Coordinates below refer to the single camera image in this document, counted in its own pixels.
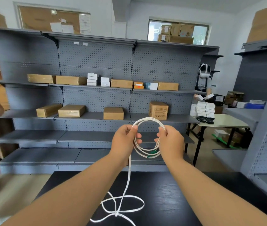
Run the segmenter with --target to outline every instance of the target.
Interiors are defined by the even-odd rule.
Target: white cable
[[[154,121],[154,122],[157,122],[161,127],[164,128],[164,130],[166,130],[166,129],[165,129],[165,126],[164,126],[159,120],[157,120],[157,119],[155,119],[155,118],[152,118],[152,117],[142,118],[142,119],[136,121],[136,122],[133,124],[133,126],[134,126],[134,125],[138,125],[138,127],[139,127],[139,125],[142,124],[142,123],[145,122],[145,121]],[[146,152],[144,152],[144,151],[153,151],[153,150],[158,149],[158,148],[159,148],[159,141],[160,141],[160,139],[158,139],[158,141],[156,142],[155,147],[154,147],[153,149],[150,149],[150,150],[149,150],[149,149],[141,148],[141,147],[138,145],[138,143],[137,143],[137,141],[136,141],[136,137],[135,137],[135,138],[134,138],[134,149],[136,150],[136,152],[137,152],[140,156],[143,156],[143,157],[145,157],[145,158],[150,158],[150,159],[152,159],[152,158],[158,157],[158,156],[160,155],[160,151],[155,152],[155,153],[153,153],[153,154],[151,154],[151,153],[146,153]],[[149,156],[145,156],[145,155],[141,154],[140,152],[138,152],[137,149],[140,150],[141,152],[145,153],[146,155],[149,155]],[[144,202],[141,198],[139,198],[139,197],[137,197],[137,196],[133,196],[133,195],[125,195],[125,193],[126,193],[126,191],[127,191],[127,189],[128,189],[128,185],[129,185],[129,181],[130,181],[130,179],[131,179],[131,155],[129,156],[129,160],[128,160],[128,178],[127,178],[127,184],[126,184],[125,190],[124,190],[124,192],[123,192],[123,195],[122,195],[122,196],[119,196],[119,197],[113,197],[113,195],[112,195],[110,192],[107,192],[107,193],[111,196],[111,198],[108,198],[108,199],[103,200],[103,201],[101,202],[101,205],[102,205],[103,210],[104,210],[105,212],[107,212],[107,213],[110,213],[110,214],[107,215],[106,217],[100,219],[100,220],[92,220],[92,219],[90,219],[91,222],[93,222],[93,223],[98,223],[98,222],[101,222],[101,221],[105,220],[106,218],[108,218],[108,217],[110,217],[110,216],[115,215],[115,216],[123,217],[124,219],[128,220],[133,226],[136,226],[136,225],[134,224],[134,222],[133,222],[131,219],[129,219],[127,216],[121,214],[121,213],[133,213],[133,212],[139,211],[139,210],[143,209],[143,208],[144,208],[144,205],[145,205],[145,202]],[[140,207],[140,208],[137,208],[137,209],[120,210],[120,209],[121,209],[121,205],[122,205],[122,201],[123,201],[123,198],[124,198],[124,197],[132,197],[132,198],[136,198],[136,199],[138,199],[138,200],[140,200],[140,201],[143,202],[143,206]],[[118,210],[117,210],[116,199],[118,199],[118,198],[121,198],[121,201],[120,201],[119,208],[118,208]],[[109,201],[109,200],[113,200],[113,201],[114,201],[114,206],[115,206],[115,207],[114,207],[114,211],[108,211],[108,210],[104,207],[104,204],[103,204],[103,203],[106,202],[106,201]]]

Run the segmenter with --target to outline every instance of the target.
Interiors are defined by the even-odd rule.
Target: table leg
[[[187,130],[186,130],[187,136],[189,136],[189,134],[190,134],[190,126],[191,126],[191,124],[188,123]],[[188,150],[188,144],[186,143],[185,144],[185,153],[187,153],[187,150]]]
[[[196,160],[197,160],[197,157],[198,157],[200,145],[202,144],[201,140],[203,138],[205,129],[206,129],[206,127],[201,127],[200,132],[199,132],[199,139],[198,139],[198,142],[197,142],[196,151],[195,151],[195,155],[194,155],[194,158],[193,158],[193,166],[195,166],[195,164],[196,164]]]
[[[232,141],[232,138],[233,138],[235,130],[236,130],[236,128],[232,128],[232,130],[231,130],[231,133],[230,133],[230,136],[229,136],[229,139],[228,139],[228,142],[227,142],[227,147],[230,147],[230,144],[231,144],[231,141]]]

